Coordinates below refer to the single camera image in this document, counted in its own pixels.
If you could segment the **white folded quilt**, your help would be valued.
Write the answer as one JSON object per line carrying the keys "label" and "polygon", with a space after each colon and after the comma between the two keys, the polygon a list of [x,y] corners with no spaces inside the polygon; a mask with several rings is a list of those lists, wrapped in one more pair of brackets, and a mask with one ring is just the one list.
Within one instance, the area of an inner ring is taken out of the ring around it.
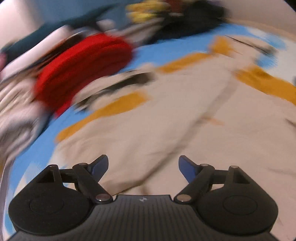
{"label": "white folded quilt", "polygon": [[1,86],[1,160],[10,162],[41,133],[50,112],[35,99],[34,78]]}

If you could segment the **red folded blanket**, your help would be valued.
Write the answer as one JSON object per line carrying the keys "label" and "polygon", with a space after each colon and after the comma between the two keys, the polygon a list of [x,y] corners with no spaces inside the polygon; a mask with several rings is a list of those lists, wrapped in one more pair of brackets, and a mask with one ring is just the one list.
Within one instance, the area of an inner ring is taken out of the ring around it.
{"label": "red folded blanket", "polygon": [[36,100],[60,116],[82,88],[119,72],[132,58],[132,45],[120,37],[103,33],[87,37],[44,67],[34,87]]}

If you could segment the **teal folded cloth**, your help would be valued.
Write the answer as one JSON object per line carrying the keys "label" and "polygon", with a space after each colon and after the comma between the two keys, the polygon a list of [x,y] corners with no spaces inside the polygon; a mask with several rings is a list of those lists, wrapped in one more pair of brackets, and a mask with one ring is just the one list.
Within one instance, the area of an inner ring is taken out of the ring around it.
{"label": "teal folded cloth", "polygon": [[23,39],[13,44],[8,44],[5,47],[1,48],[1,53],[6,54],[6,60],[8,62],[11,62],[17,57],[21,56],[23,53],[32,49],[56,29],[65,25],[70,26],[70,28],[72,29],[91,27],[96,30],[102,31],[102,28],[100,28],[100,26],[97,24],[97,16],[84,15],[77,18],[63,20],[57,23],[47,23],[42,25],[40,28],[38,28],[27,37],[24,37]]}

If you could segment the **black garment pile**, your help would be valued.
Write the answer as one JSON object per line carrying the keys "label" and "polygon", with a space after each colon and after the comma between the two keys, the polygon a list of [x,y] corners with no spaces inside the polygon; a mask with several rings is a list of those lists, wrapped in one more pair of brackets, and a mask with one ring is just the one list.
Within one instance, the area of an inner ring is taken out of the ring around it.
{"label": "black garment pile", "polygon": [[185,5],[183,12],[177,16],[166,14],[161,28],[147,41],[179,39],[219,27],[226,22],[227,9],[214,1],[194,1]]}

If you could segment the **yellow plush toys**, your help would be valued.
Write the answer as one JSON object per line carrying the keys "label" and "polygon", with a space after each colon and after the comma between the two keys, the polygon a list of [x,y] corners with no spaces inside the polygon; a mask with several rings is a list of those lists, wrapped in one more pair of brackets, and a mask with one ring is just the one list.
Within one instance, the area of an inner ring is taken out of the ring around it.
{"label": "yellow plush toys", "polygon": [[171,6],[166,1],[142,1],[141,3],[129,4],[125,9],[127,17],[133,24],[141,24],[161,17],[171,10]]}

